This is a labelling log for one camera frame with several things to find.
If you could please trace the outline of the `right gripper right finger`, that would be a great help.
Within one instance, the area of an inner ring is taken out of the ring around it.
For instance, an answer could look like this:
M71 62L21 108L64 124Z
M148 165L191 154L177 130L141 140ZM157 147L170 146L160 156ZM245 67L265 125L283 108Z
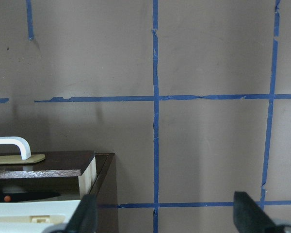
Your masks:
M239 233L284 233L246 192L234 192L233 223Z

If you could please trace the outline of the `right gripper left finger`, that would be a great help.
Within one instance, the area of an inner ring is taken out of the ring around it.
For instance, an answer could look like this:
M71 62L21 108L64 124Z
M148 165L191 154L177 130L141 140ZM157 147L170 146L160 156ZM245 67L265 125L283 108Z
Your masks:
M98 225L95 195L84 195L65 227L66 233L95 233Z

